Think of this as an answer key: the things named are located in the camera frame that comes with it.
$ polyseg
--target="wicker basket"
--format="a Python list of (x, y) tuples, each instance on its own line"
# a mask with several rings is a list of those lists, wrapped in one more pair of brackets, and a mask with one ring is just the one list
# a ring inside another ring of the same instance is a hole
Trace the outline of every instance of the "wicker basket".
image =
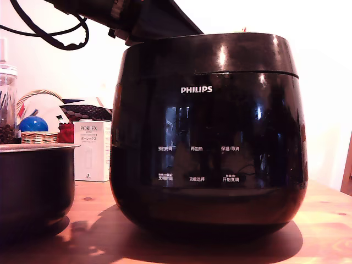
[(56, 143), (58, 133), (21, 132), (22, 144)]
[[(20, 112), (20, 109), (23, 103), (30, 97), (39, 94), (48, 94), (59, 98), (62, 101), (60, 95), (55, 92), (48, 91), (48, 90), (36, 90), (33, 92), (29, 92), (24, 95), (20, 100), (18, 100), (16, 110), (17, 115)], [(22, 137), (22, 144), (41, 144), (41, 143), (56, 143), (57, 136), (59, 133), (52, 133), (52, 132), (21, 132)]]

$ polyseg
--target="coffee beans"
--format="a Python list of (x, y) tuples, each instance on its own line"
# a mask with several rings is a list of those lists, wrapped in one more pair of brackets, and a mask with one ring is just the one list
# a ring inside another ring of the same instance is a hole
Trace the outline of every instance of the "coffee beans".
[(15, 129), (10, 125), (0, 126), (0, 144), (16, 144)]

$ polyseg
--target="wooden table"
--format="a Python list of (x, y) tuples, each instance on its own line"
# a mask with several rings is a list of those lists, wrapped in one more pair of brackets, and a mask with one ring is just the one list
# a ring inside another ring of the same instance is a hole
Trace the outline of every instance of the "wooden table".
[(76, 181), (65, 221), (56, 236), (2, 249), (0, 263), (352, 263), (352, 197), (312, 180), (292, 222), (245, 244), (200, 246), (145, 234), (118, 210), (109, 182)]

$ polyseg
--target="black cord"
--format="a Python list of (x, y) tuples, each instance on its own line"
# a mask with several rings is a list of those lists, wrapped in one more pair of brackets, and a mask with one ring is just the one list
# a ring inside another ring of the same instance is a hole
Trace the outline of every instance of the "black cord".
[(254, 167), (254, 165), (253, 165), (253, 164), (248, 164), (248, 165), (246, 165), (246, 166), (243, 166), (242, 168), (240, 168), (240, 169), (237, 171), (237, 173), (239, 173), (240, 171), (242, 171), (244, 168), (247, 168), (247, 167)]
[(89, 29), (88, 29), (88, 26), (87, 26), (87, 23), (85, 22), (85, 20), (82, 17), (80, 17), (79, 15), (73, 15), (73, 16), (75, 16), (80, 21), (80, 25), (86, 31), (86, 37), (84, 39), (84, 42), (79, 43), (78, 45), (72, 43), (72, 44), (65, 46), (62, 42), (53, 38), (50, 34), (43, 31), (40, 27), (38, 27), (36, 24), (34, 24), (34, 22), (30, 19), (30, 17), (23, 11), (23, 9), (21, 8), (21, 6), (17, 2), (17, 0), (10, 0), (10, 2), (12, 4), (13, 8), (15, 9), (15, 11), (17, 12), (17, 14), (24, 21), (24, 23), (26, 23), (26, 25), (31, 30), (33, 30), (33, 32), (35, 32), (39, 37), (41, 37), (43, 40), (48, 42), (50, 45), (52, 45), (56, 48), (59, 48), (60, 50), (64, 50), (64, 51), (78, 50), (78, 49), (83, 48), (84, 46), (87, 45), (88, 40), (89, 40)]
[[(79, 29), (81, 26), (82, 26), (81, 23), (79, 23), (78, 25), (76, 25), (75, 27), (72, 27), (71, 29), (58, 31), (58, 32), (54, 32), (54, 33), (48, 33), (48, 35), (50, 35), (50, 36), (59, 36), (59, 35), (68, 34), (68, 33), (71, 33), (73, 31)], [(9, 28), (7, 26), (3, 26), (3, 25), (0, 25), (0, 29), (6, 30), (6, 31), (9, 31), (11, 33), (18, 34), (18, 35), (22, 35), (22, 36), (39, 37), (38, 34), (23, 32), (23, 31), (19, 31), (19, 30), (16, 30), (16, 29), (11, 29), (11, 28)]]

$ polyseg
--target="white wall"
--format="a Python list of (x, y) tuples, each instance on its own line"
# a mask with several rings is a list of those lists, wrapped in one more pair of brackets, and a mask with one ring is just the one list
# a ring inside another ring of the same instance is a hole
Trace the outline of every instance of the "white wall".
[[(66, 15), (43, 0), (18, 0), (28, 16), (46, 32), (69, 29), (78, 20)], [(1, 24), (31, 32), (19, 18), (10, 1), (1, 0)], [(19, 36), (1, 30), (9, 44), (8, 63), (18, 67), (18, 95), (37, 89), (48, 89), (64, 98), (103, 96), (112, 105), (120, 60), (126, 49), (124, 41), (109, 37), (108, 28), (94, 21), (87, 22), (90, 40), (78, 51), (61, 51), (41, 38)], [(83, 42), (81, 28), (58, 37), (65, 45)]]
[[(29, 16), (47, 31), (76, 24), (74, 18), (43, 0), (19, 1)], [(290, 41), (300, 75), (310, 178), (340, 189), (352, 130), (350, 51), (352, 19), (346, 1), (176, 0), (205, 33), (267, 32)], [(8, 0), (1, 0), (1, 23), (27, 30)], [(64, 97), (105, 95), (112, 103), (122, 52), (122, 40), (92, 21), (90, 43), (75, 51), (59, 51), (40, 39), (1, 31), (10, 42), (10, 60), (19, 69), (20, 94), (49, 88)], [(65, 38), (82, 41), (83, 30)]]

